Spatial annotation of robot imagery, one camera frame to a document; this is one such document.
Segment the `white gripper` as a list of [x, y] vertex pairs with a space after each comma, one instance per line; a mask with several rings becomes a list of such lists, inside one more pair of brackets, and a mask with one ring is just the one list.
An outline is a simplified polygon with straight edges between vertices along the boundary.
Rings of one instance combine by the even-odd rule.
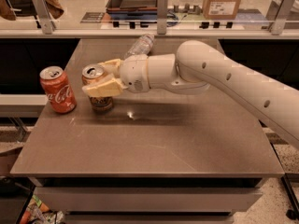
[[82, 87], [83, 92], [89, 97], [118, 96], [126, 88], [133, 93], [150, 90], [147, 55], [133, 55], [124, 61], [112, 59], [101, 62], [100, 65], [109, 75]]

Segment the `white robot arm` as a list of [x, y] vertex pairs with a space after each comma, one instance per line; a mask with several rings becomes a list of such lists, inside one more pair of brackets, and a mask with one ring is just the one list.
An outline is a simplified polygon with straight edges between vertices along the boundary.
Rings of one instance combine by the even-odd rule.
[[209, 45], [190, 40], [175, 54], [132, 55], [102, 63], [107, 73], [82, 90], [91, 97], [164, 89], [198, 94], [214, 86], [299, 148], [299, 90], [237, 63]]

